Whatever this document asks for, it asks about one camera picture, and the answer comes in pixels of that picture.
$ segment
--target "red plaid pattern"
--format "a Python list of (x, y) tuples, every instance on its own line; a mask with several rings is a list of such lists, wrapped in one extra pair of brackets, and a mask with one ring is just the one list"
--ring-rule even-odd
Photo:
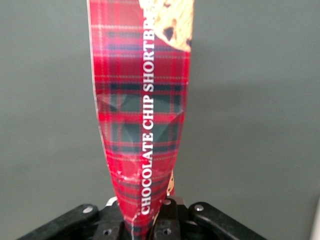
[(138, 0), (89, 0), (97, 118), (115, 194), (132, 239), (144, 239), (167, 193), (185, 118), (190, 53), (154, 41), (152, 193), (141, 213), (143, 10)]

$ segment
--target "red tartan packaging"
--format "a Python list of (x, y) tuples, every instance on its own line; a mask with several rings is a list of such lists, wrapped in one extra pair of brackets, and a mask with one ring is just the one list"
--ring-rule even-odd
[(132, 239), (146, 239), (178, 154), (193, 7), (194, 0), (88, 0), (97, 118)]

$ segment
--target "chocolate chip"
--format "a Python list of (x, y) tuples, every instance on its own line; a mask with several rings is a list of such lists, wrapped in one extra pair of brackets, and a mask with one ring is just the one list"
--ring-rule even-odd
[(191, 43), (192, 43), (192, 41), (190, 39), (186, 40), (186, 44), (188, 44), (190, 47), (191, 47)]
[(174, 35), (174, 28), (172, 26), (165, 28), (163, 30), (163, 34), (165, 35), (166, 39), (168, 39), (168, 41), (170, 41), (172, 36)]

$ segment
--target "bolt head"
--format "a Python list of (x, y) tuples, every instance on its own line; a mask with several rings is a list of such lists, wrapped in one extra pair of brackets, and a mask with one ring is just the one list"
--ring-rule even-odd
[(85, 209), (83, 209), (82, 213), (88, 214), (93, 211), (94, 207), (93, 206), (87, 206)]
[(200, 204), (197, 204), (194, 206), (194, 209), (197, 211), (197, 212), (201, 212), (204, 210), (204, 207)]

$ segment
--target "plaid bag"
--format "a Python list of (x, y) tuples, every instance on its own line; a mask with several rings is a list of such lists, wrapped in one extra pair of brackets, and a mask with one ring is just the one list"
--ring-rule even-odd
[(167, 194), (191, 57), (146, 30), (145, 11), (139, 0), (88, 0), (101, 140), (132, 239), (145, 239)]

